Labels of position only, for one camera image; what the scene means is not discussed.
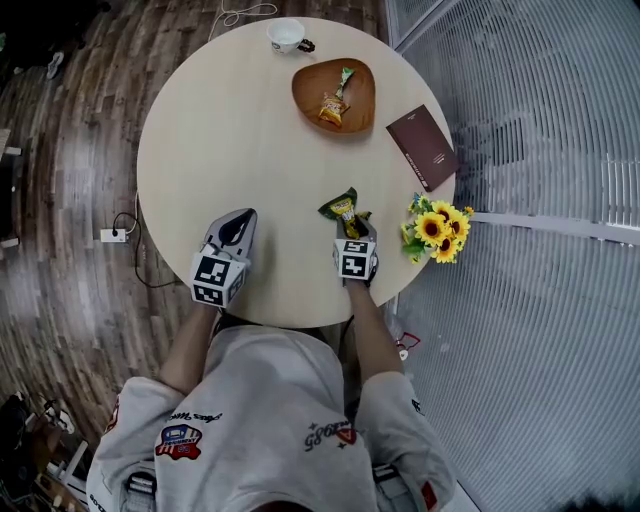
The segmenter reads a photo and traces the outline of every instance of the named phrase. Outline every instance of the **white cable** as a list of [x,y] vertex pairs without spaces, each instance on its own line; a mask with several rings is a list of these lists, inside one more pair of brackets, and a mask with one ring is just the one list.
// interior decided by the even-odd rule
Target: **white cable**
[[[271,7],[273,11],[272,12],[253,12],[253,13],[249,12],[254,9],[259,9],[262,6]],[[260,3],[260,4],[252,5],[251,7],[248,7],[246,9],[240,9],[239,11],[235,9],[231,9],[230,11],[227,11],[224,8],[224,0],[222,0],[220,4],[220,8],[222,9],[222,12],[218,15],[216,20],[213,22],[213,27],[211,27],[211,32],[209,32],[209,38],[207,39],[207,42],[211,41],[211,36],[213,36],[213,31],[216,29],[218,20],[223,16],[226,16],[224,19],[224,26],[233,27],[236,23],[238,23],[238,21],[240,21],[240,16],[273,16],[274,14],[278,13],[278,8],[275,5],[270,3]]]
[[136,221],[133,223],[133,227],[129,231],[127,231],[125,233],[126,235],[130,235],[131,233],[133,233],[133,231],[136,229],[136,227],[138,227],[138,191],[137,190],[136,190],[136,199],[135,199],[135,201],[136,201],[136,204],[135,204],[135,212],[136,212],[135,218],[136,218]]

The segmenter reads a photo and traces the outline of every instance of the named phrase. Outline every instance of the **wooden floor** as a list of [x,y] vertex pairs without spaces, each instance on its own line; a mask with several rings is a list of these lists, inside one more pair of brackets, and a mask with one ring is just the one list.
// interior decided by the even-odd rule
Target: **wooden floor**
[[[327,18],[386,39],[381,0],[270,1],[281,16]],[[133,212],[145,117],[220,10],[220,0],[120,3],[94,20],[87,47],[58,77],[32,68],[0,96],[0,128],[25,154],[15,193],[22,243],[0,260],[0,399],[16,389],[33,404],[63,399],[92,446],[124,381],[158,368],[190,305],[184,286],[140,284],[133,244],[104,245],[100,229]],[[226,0],[226,8],[253,3]],[[227,30],[219,23],[215,35]],[[146,236],[140,254],[147,280],[173,278]]]

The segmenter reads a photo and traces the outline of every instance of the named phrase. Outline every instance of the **cup handle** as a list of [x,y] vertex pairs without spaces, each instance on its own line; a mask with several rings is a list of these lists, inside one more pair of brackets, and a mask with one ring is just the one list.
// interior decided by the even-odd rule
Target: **cup handle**
[[316,45],[313,44],[311,41],[309,41],[308,39],[303,39],[300,42],[300,45],[298,46],[298,50],[301,50],[305,53],[311,53],[312,51],[314,51],[316,49]]

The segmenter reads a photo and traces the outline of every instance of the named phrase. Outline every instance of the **white shirt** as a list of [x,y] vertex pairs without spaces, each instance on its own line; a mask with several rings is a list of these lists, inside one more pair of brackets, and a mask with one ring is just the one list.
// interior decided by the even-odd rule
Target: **white shirt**
[[189,396],[147,378],[127,381],[89,471],[90,509],[120,510],[140,461],[153,461],[159,512],[248,512],[274,501],[376,510],[372,463],[411,475],[430,511],[455,484],[403,375],[365,383],[354,428],[333,351],[258,326],[216,336]]

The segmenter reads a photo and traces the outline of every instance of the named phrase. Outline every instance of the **power strip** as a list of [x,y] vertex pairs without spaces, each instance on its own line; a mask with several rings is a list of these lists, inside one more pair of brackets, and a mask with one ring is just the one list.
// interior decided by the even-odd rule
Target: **power strip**
[[127,241],[127,230],[116,229],[116,234],[113,234],[113,229],[101,229],[100,230],[100,241],[102,243],[126,243]]

